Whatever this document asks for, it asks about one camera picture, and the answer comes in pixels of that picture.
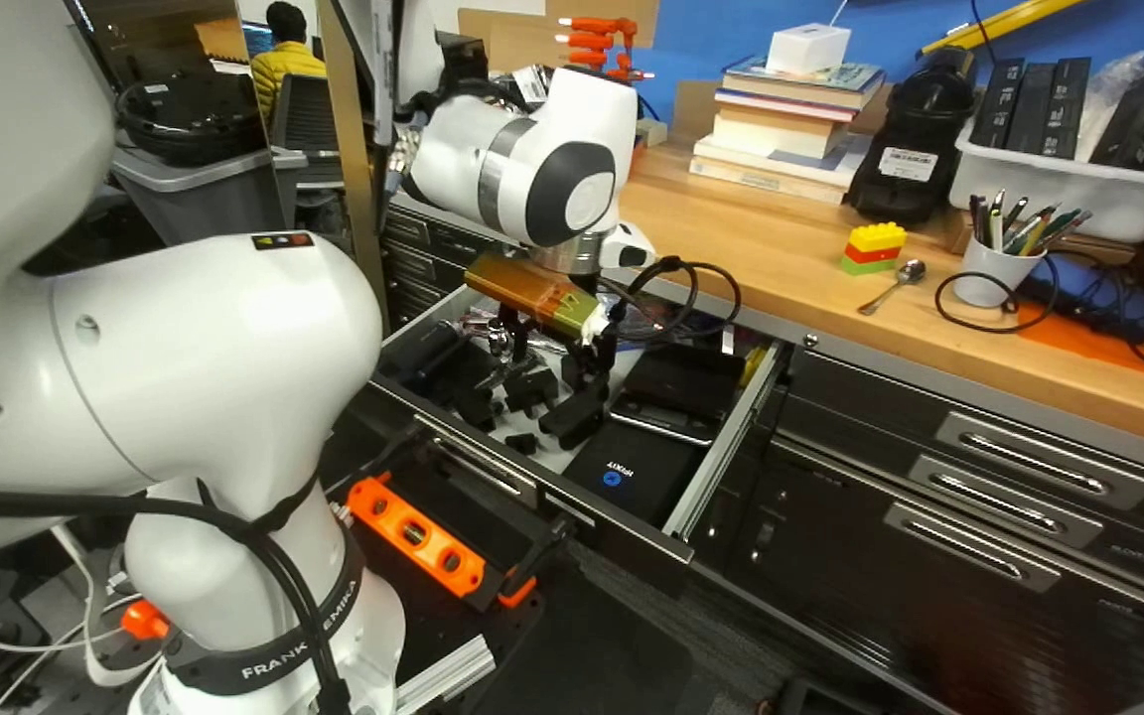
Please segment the drawer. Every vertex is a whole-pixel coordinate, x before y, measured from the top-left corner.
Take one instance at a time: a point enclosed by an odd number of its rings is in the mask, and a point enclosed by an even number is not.
[[[913,441],[850,422],[845,412],[801,396],[781,400],[778,436],[831,453],[831,461],[878,474],[883,479],[941,508],[957,508],[1063,557],[1097,560],[1097,569],[1144,586],[1139,522],[1103,514],[1099,504],[1072,504],[1042,479],[1018,479],[965,453],[925,453]]]
[[[724,572],[957,712],[1144,703],[1144,593],[814,453],[757,474]]]
[[[405,282],[421,282],[421,286],[435,286],[435,289],[455,289],[459,286],[459,266],[455,263],[442,263],[424,252],[408,252],[408,248],[392,248],[384,252],[384,275],[390,278],[405,278]]]
[[[1019,489],[1043,491],[1062,504],[1097,508],[1144,528],[1144,465],[1103,453],[1103,445],[1063,441],[1042,424],[952,406],[907,383],[850,369],[814,352],[793,356],[790,396],[913,445],[886,457],[894,474],[907,467],[903,457],[913,461],[913,453],[949,453],[961,465],[974,461],[986,474],[1018,479]]]
[[[428,252],[446,263],[470,266],[471,257],[482,257],[486,252],[507,248],[507,242],[490,242],[482,233],[421,218],[412,212],[390,206],[382,218],[382,242],[384,248],[412,248],[412,252]]]
[[[435,286],[421,286],[421,282],[405,282],[405,278],[390,278],[384,282],[384,302],[390,302],[390,323],[392,326],[416,323],[442,297],[446,297],[446,289],[435,289]]]
[[[733,346],[757,346],[756,356],[756,372],[747,387],[740,387],[740,396],[728,412],[728,422],[720,424],[720,434],[710,436],[710,445],[702,445],[698,465],[682,475],[680,491],[670,496],[670,504],[662,508],[659,522],[643,522],[634,514],[623,508],[623,502],[608,502],[605,491],[574,485],[565,475],[569,465],[574,465],[574,453],[589,445],[561,445],[539,429],[539,412],[565,396],[572,396],[572,387],[561,383],[557,400],[536,406],[536,408],[507,408],[503,396],[503,361],[507,361],[507,346],[498,340],[498,326],[490,323],[490,314],[498,314],[498,302],[471,295],[471,289],[454,289],[446,302],[435,302],[428,314],[421,314],[416,323],[408,323],[405,328],[397,328],[384,340],[384,361],[379,364],[379,387],[384,395],[392,395],[397,400],[412,406],[416,412],[424,412],[428,422],[446,424],[446,434],[455,434],[455,441],[463,445],[459,453],[486,453],[482,445],[490,445],[490,453],[503,453],[507,457],[507,474],[524,474],[524,502],[549,514],[565,514],[572,522],[580,522],[589,531],[601,528],[617,528],[617,531],[633,531],[641,535],[641,544],[659,544],[670,557],[688,557],[688,540],[702,518],[702,508],[710,504],[720,475],[728,467],[728,461],[733,457],[747,424],[756,422],[756,408],[764,406],[764,396],[772,395],[772,387],[778,387],[778,346],[756,332],[744,332]],[[482,352],[494,352],[498,361],[498,379],[490,383],[471,383],[471,387],[498,387],[494,395],[494,424],[486,422],[470,422],[459,408],[450,408],[431,396],[431,391],[424,391],[428,383],[405,383],[405,372],[412,369],[412,361],[442,361],[442,352],[470,352],[471,361],[490,361]],[[532,338],[532,356],[544,361],[551,372],[561,372],[561,340],[536,332]],[[617,356],[613,383],[620,383],[634,361],[634,348]],[[536,436],[532,453],[514,450],[514,436]]]

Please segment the pen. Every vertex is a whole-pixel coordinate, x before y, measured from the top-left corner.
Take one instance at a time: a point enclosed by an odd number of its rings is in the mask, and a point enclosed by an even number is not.
[[[974,242],[993,248],[986,233],[986,199],[970,196],[970,228],[974,228]]]
[[[1001,218],[1001,203],[1005,196],[993,199],[986,221],[990,221],[990,238],[993,238],[993,252],[1005,255],[1005,218]]]
[[[1023,212],[1023,196],[1014,203],[1014,212],[1005,214],[1005,233],[1018,228],[1018,214]]]

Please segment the wall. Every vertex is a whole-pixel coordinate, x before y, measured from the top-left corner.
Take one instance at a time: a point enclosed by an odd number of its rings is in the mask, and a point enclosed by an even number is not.
[[[641,69],[657,71],[641,90],[659,115],[670,115],[680,81],[715,81],[728,62],[764,57],[776,26],[825,25],[835,0],[659,0],[657,46],[641,53]],[[850,58],[883,62],[888,75],[911,75],[916,46],[945,26],[970,20],[970,0],[850,0],[841,25],[850,26]],[[1144,46],[1144,0],[1083,0],[1019,37],[998,44],[1001,57],[1103,58]]]

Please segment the drawer handle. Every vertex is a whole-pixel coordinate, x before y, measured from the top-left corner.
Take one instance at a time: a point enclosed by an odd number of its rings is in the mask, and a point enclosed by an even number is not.
[[[974,544],[974,535],[949,531],[945,524],[916,522],[916,518],[907,518],[903,528],[907,528],[911,535],[916,535],[923,544],[935,544],[935,547],[941,547],[941,551],[949,551],[949,557],[957,557],[957,560],[965,560],[965,564],[978,564],[978,569],[986,569],[986,572],[993,572],[993,575],[1005,575],[1005,581],[1014,581],[1014,584],[1023,584],[1019,564],[1014,564],[1014,560],[1005,560],[1005,557],[998,557],[998,551],[986,551],[980,544]]]
[[[1054,518],[1042,514],[1042,508],[1009,504],[1009,502],[1001,502],[1001,496],[990,496],[986,489],[978,489],[978,485],[970,485],[970,479],[961,479],[961,475],[952,475],[952,474],[929,474],[929,479],[941,485],[941,489],[952,489],[952,491],[961,491],[961,496],[970,496],[970,502],[980,502],[980,504],[998,508],[998,514],[1009,514],[1009,518],[1018,518],[1018,522],[1030,522],[1030,524],[1038,524],[1038,528],[1043,528],[1043,531],[1063,535],[1063,524],[1054,522]]]
[[[1078,474],[1078,467],[1063,467],[1063,465],[1054,465],[1054,461],[1018,453],[1018,450],[1009,450],[1009,445],[1001,445],[1001,441],[993,441],[993,436],[986,436],[986,434],[961,434],[961,441],[970,441],[974,450],[986,450],[986,453],[993,453],[993,457],[1018,461],[1018,465],[1023,465],[1023,467],[1054,474],[1054,475],[1067,479],[1072,489],[1083,489],[1083,491],[1094,491],[1094,496],[1099,496],[1099,502],[1112,496],[1112,485],[1103,485],[1103,479],[1097,479],[1097,475],[1083,475],[1083,474]]]

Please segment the black cable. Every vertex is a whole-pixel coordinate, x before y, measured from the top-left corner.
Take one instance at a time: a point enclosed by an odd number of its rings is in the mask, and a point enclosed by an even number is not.
[[[657,105],[643,90],[634,95],[641,95],[643,115],[659,118]]]
[[[188,504],[188,502],[0,491],[0,518],[14,518],[14,522],[25,518],[134,518],[134,514],[204,522],[218,528],[224,535],[247,544],[255,560],[275,575],[275,584],[281,586],[281,594],[288,598],[299,617],[299,629],[300,629],[300,638],[314,661],[316,688],[322,688],[316,712],[322,715],[349,712],[349,691],[347,691],[347,678],[339,674],[322,608],[314,604],[308,584],[300,581],[287,547],[271,540],[271,531],[255,531],[249,522],[242,518]]]
[[[1058,266],[1049,263],[1049,255],[1043,255],[1043,266],[1049,266],[1049,297],[1042,302],[1042,314],[1033,314],[1030,323],[1018,323],[1018,326],[986,326],[986,323],[970,323],[970,316],[945,308],[945,289],[949,289],[952,282],[961,282],[961,278],[978,278],[978,282],[993,282],[998,289],[1005,289],[1001,314],[1018,314],[1018,289],[1014,289],[1009,282],[1001,282],[998,275],[986,275],[986,270],[957,270],[957,275],[941,278],[937,289],[935,289],[935,308],[937,308],[945,323],[965,326],[965,328],[978,328],[978,332],[1019,332],[1019,328],[1030,328],[1030,326],[1038,326],[1038,323],[1043,323],[1043,316],[1054,314],[1062,275],[1058,275]]]
[[[986,37],[986,20],[980,20],[978,0],[970,0],[970,20],[974,20],[974,26],[978,26],[978,37],[980,37],[986,58],[998,69],[1001,57],[998,57],[993,40]]]
[[[724,270],[724,266],[715,266],[715,263],[688,263],[688,266],[706,270],[706,275],[720,275],[720,278],[729,286],[729,308],[724,314],[724,326],[720,326],[720,328],[733,326],[733,316],[740,316],[740,308],[744,308],[744,295],[740,295],[733,275]]]
[[[682,308],[674,316],[668,316],[657,332],[620,332],[620,323],[623,323],[623,304],[634,302],[643,295],[647,282],[657,282],[659,275],[674,275],[682,270],[688,275],[688,297],[682,297]],[[608,328],[623,340],[668,340],[674,332],[674,326],[682,326],[688,314],[695,314],[695,297],[698,297],[698,270],[706,275],[720,275],[728,286],[729,286],[729,308],[728,316],[715,326],[715,328],[728,328],[740,308],[744,308],[744,289],[733,282],[729,270],[715,266],[715,263],[682,263],[680,255],[662,255],[657,257],[650,266],[643,266],[620,295],[620,302],[608,308]]]

